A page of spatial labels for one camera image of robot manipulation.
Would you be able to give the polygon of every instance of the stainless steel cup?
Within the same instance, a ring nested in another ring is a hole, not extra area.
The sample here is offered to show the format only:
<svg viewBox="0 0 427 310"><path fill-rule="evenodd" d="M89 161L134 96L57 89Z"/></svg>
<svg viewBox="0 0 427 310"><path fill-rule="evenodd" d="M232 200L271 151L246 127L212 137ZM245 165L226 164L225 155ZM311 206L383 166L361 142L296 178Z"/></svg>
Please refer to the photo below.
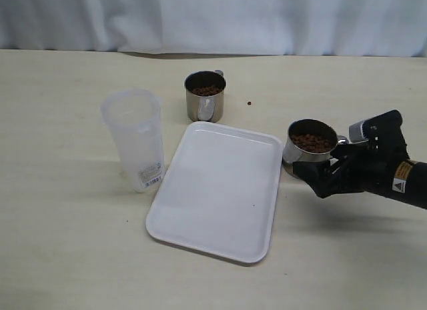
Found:
<svg viewBox="0 0 427 310"><path fill-rule="evenodd" d="M215 85L221 89L216 95L208 97L195 95L195 88ZM224 89L226 80L221 70L199 71L189 75L184 82L187 98L187 114L192 121L217 122L224 113Z"/></svg>
<svg viewBox="0 0 427 310"><path fill-rule="evenodd" d="M291 140L292 135L317 135L327 139L332 147L328 152L325 153L312 153L299 148ZM288 129L288 140L286 141L285 148L283 151L283 163L285 170L292 176L295 177L292 169L292 163L295 161L308 161L308 162L321 162L329 160L331 158L331 151L336 148L338 141L344 142L345 137L337 136L335 130L333 130L327 124L314 120L314 119L303 119L293 122Z"/></svg>

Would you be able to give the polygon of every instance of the coffee beans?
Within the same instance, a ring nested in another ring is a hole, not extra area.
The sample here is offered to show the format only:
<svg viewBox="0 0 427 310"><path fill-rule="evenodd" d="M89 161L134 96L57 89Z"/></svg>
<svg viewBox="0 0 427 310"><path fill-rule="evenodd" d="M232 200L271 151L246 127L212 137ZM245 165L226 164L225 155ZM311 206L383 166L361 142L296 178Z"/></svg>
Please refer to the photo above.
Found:
<svg viewBox="0 0 427 310"><path fill-rule="evenodd" d="M210 95L217 95L220 93L222 89L215 87L215 85L211 85L210 87L204 88L194 88L191 90L195 95L199 95L201 97L209 97Z"/></svg>
<svg viewBox="0 0 427 310"><path fill-rule="evenodd" d="M325 153L334 147L327 139L317 135L291 135L291 140L300 149L311 153Z"/></svg>

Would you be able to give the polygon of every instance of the table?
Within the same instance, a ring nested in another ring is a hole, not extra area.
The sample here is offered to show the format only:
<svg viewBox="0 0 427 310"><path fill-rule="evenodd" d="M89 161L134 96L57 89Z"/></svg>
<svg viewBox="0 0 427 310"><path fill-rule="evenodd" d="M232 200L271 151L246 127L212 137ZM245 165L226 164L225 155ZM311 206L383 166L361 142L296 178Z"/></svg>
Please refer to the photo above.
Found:
<svg viewBox="0 0 427 310"><path fill-rule="evenodd" d="M225 73L220 123L286 141L296 119L346 135L398 109L411 157L427 161L427 59L0 51L0 309L425 309L427 212L317 199L284 171L258 265L149 237L155 189L129 188L99 106L129 87L159 95L169 163L190 124L183 80L200 69Z"/></svg>

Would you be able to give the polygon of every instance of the white backdrop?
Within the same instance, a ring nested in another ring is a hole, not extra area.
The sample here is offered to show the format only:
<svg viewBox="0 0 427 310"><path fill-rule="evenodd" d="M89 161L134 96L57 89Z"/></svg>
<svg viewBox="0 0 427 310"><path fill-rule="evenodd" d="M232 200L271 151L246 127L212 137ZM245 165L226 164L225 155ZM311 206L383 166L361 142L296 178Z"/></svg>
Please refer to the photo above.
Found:
<svg viewBox="0 0 427 310"><path fill-rule="evenodd" d="M0 47L427 56L427 0L0 0Z"/></svg>

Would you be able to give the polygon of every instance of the product label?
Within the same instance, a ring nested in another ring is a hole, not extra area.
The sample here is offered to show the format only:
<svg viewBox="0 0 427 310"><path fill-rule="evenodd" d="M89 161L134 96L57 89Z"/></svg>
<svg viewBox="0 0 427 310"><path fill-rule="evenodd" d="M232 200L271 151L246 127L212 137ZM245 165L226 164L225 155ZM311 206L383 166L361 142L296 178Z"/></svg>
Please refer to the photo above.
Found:
<svg viewBox="0 0 427 310"><path fill-rule="evenodd" d="M400 193L405 193L406 180L408 179L409 173L411 172L415 162L414 161L402 161L393 178L392 190Z"/></svg>
<svg viewBox="0 0 427 310"><path fill-rule="evenodd" d="M161 180L161 163L156 162L139 173L139 180L143 187L149 187Z"/></svg>

